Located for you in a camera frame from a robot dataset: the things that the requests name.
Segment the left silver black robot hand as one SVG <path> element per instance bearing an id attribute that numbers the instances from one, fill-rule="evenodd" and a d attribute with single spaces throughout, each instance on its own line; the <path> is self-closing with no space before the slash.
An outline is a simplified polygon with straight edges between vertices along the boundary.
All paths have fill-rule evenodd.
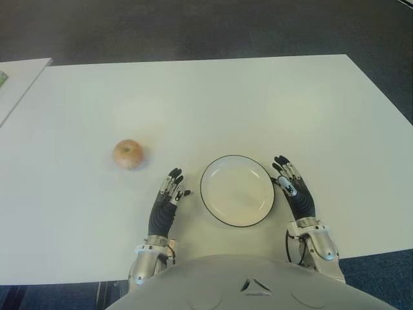
<path id="1" fill-rule="evenodd" d="M 183 179 L 182 170 L 174 168 L 162 182 L 149 216 L 148 236 L 168 238 L 178 203 L 191 194 L 182 184 Z"/>

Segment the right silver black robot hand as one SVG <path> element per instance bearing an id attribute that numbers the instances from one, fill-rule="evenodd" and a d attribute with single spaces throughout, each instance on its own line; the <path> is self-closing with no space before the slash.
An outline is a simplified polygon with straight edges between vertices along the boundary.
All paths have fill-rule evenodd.
<path id="1" fill-rule="evenodd" d="M 302 218 L 315 218 L 316 208 L 313 197 L 299 171 L 286 157 L 274 157 L 273 168 L 279 176 L 271 177 L 273 184 L 278 185 L 287 199 L 295 220 Z"/>

